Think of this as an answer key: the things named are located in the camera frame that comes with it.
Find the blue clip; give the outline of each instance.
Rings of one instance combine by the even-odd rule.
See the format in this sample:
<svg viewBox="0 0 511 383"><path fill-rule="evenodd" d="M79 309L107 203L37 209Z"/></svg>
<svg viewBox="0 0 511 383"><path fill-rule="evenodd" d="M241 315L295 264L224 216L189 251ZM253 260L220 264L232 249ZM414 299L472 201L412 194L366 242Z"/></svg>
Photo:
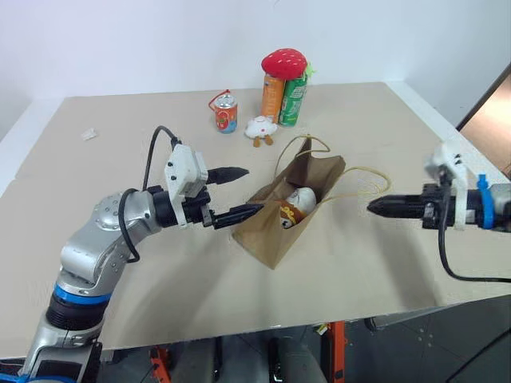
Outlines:
<svg viewBox="0 0 511 383"><path fill-rule="evenodd" d="M482 198L482 228L489 230L493 228L493 199L488 189L488 181L486 181L486 174L479 175L477 182L477 189L481 192Z"/></svg>

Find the small white object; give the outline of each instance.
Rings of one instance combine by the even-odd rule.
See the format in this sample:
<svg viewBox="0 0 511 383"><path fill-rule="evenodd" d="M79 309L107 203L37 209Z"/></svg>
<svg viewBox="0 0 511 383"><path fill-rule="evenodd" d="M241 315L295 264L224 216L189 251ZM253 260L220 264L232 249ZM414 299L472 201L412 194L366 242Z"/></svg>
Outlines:
<svg viewBox="0 0 511 383"><path fill-rule="evenodd" d="M177 144L165 166L168 197L176 214L177 223L186 228L183 205L186 197L195 198L208 180L208 169L202 154L189 146Z"/></svg>
<svg viewBox="0 0 511 383"><path fill-rule="evenodd" d="M277 131L279 126L272 122L271 117L257 116L252 118L245 129L245 136L248 138L270 136Z"/></svg>
<svg viewBox="0 0 511 383"><path fill-rule="evenodd" d="M440 167L445 166L453 175L453 188L456 192L456 206L454 209L454 228L464 230L466 223L466 203L468 196L468 180L466 166L461 160L458 145L453 141L446 141L437 147L434 154L426 161L425 170L439 182Z"/></svg>
<svg viewBox="0 0 511 383"><path fill-rule="evenodd" d="M94 128L85 130L81 135L81 139L83 141L92 140L94 137L97 137L97 133Z"/></svg>

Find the can label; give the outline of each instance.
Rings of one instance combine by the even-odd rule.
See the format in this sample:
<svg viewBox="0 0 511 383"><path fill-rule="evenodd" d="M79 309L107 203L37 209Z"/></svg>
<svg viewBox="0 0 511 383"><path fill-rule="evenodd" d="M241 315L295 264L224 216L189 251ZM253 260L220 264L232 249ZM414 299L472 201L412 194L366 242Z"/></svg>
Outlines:
<svg viewBox="0 0 511 383"><path fill-rule="evenodd" d="M307 76L299 77L286 82L282 99L282 108L279 115L279 124L295 126L298 120L302 99L307 91Z"/></svg>
<svg viewBox="0 0 511 383"><path fill-rule="evenodd" d="M261 115L271 117L272 122L275 124L279 119L285 82L286 81L270 76L269 74L264 76L263 107Z"/></svg>
<svg viewBox="0 0 511 383"><path fill-rule="evenodd" d="M238 103L227 89L221 94L213 97L208 104L215 112L216 127L222 133L232 133L238 125Z"/></svg>
<svg viewBox="0 0 511 383"><path fill-rule="evenodd" d="M236 130L238 125L237 121L238 105L229 109L216 108L216 127L222 133L232 133Z"/></svg>

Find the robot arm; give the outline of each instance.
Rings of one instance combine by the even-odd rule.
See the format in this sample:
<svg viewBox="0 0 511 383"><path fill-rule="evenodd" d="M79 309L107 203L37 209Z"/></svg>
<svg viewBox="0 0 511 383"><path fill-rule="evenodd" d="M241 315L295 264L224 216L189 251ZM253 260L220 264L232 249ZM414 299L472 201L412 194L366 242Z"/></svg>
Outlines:
<svg viewBox="0 0 511 383"><path fill-rule="evenodd" d="M130 248L162 227L202 222L217 229L240 223L262 207L241 205L215 215L208 206L211 199L206 184L230 182L248 171L208 171L199 153L181 143L173 146L165 169L167 191L155 186L104 198L62 248L50 304L25 364L17 377L0 374L0 381L96 381L103 314L126 263L137 261L137 257L130 258ZM122 216L125 230L121 230Z"/></svg>
<svg viewBox="0 0 511 383"><path fill-rule="evenodd" d="M425 184L421 195L386 195L367 209L390 218L422 219L425 229L438 229L438 251L446 273L467 282L505 282L511 278L466 277L449 266L446 254L446 229L463 230L466 224L482 229L511 233L511 184L488 188L485 175L479 175L477 189L467 190L466 169L461 154L443 144L426 163L426 171L438 184Z"/></svg>

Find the string handle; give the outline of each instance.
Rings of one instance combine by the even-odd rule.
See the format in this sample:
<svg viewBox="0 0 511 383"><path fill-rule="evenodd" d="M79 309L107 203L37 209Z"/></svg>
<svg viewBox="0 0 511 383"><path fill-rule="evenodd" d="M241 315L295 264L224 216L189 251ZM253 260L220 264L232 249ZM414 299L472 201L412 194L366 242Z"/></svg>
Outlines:
<svg viewBox="0 0 511 383"><path fill-rule="evenodd" d="M322 140L320 140L318 137L311 136L310 134L302 134L302 135L296 136L291 141L289 141L287 143L287 145L284 147L284 149L280 153L279 159L277 160L277 164L275 166L275 171L273 172L273 179L275 179L277 177L277 170L279 168L279 164L280 164L280 160L282 159L282 156L287 151L287 149L291 146L291 144L293 142L295 142L295 140L298 140L299 138L305 138L305 139L310 138L311 140L316 140L321 145L323 145L325 148L324 149L309 149L309 150L304 150L303 152L297 153L293 160L295 160L296 158L298 158L298 157L300 157L300 156L302 156L304 154L308 154L308 153L313 153L313 152L328 153L328 152L331 151L330 147L327 144L325 144ZM371 191L369 191L369 192L368 191L365 191L365 192L361 191L360 192L360 191L357 191L355 193L345 193L345 194L333 195L332 197L328 197L328 198L324 199L323 201L321 201L320 203L318 203L318 206L320 204L322 204L322 203L325 203L325 202L328 202L328 201L332 201L333 199L338 199L338 198L343 198L343 197L356 197L358 195L380 195L380 194L382 194L384 192L387 192L390 189L390 187L392 186L392 181L390 180L390 177L387 174L385 174L383 172L380 172L377 169L369 168L367 166L354 166L352 168L348 168L347 170L345 170L343 172L343 174L341 174L340 177L344 176L348 172L353 172L354 170L359 170L361 172L369 172L369 173L375 174L376 176L382 177L386 181L385 187L381 188L379 185L372 183L374 185L374 187L376 188L375 192L371 192Z"/></svg>
<svg viewBox="0 0 511 383"><path fill-rule="evenodd" d="M293 160L295 160L296 158L298 158L298 157L300 157L300 156L302 156L304 154L308 154L308 153L314 153L314 152L317 152L317 153L329 153L331 151L330 148L328 147L328 145L325 144L323 141L321 141L318 137L311 136L310 134L300 134L299 136L296 136L291 141L289 141L287 143L287 145L284 147L284 149L282 150L282 152L280 153L279 159L277 160L277 164L275 165L275 171L273 172L273 179L277 178L277 170L279 169L279 164L280 164L280 160L282 159L282 156L284 155L286 150L291 146L291 144L293 142L295 142L295 140L298 140L299 138L305 138L305 139L310 138L311 140L316 140L321 145L323 145L325 148L324 149L309 149L309 150L304 150L303 152L296 153L296 156L295 156L295 158Z"/></svg>
<svg viewBox="0 0 511 383"><path fill-rule="evenodd" d="M365 192L357 191L356 193L345 193L345 194L333 195L332 197L328 197L328 198L324 199L323 201L321 201L320 203L318 203L318 206L322 203L332 201L333 199L338 199L338 198L357 197L359 195L380 195L384 192L387 192L390 189L390 187L392 186L392 181L390 180L390 177L387 174L380 172L379 170L369 168L367 166L354 166L352 168L349 168L349 169L345 170L343 172L343 174L341 174L341 177L344 176L348 172L353 172L354 170L359 170L361 172L369 172L369 173L375 174L376 176L382 177L386 181L385 187L381 188L378 184L372 183L376 187L376 191L374 191L374 192L372 192L372 191L369 191L369 192L368 191L365 191Z"/></svg>
<svg viewBox="0 0 511 383"><path fill-rule="evenodd" d="M220 97L221 95L225 94L225 93L230 93L231 91L229 89L225 89L222 93L218 93L216 96L214 96L211 101L208 102L208 107L213 111L215 112L215 108L213 108L211 106L211 104L213 103L214 100L216 100L217 97Z"/></svg>

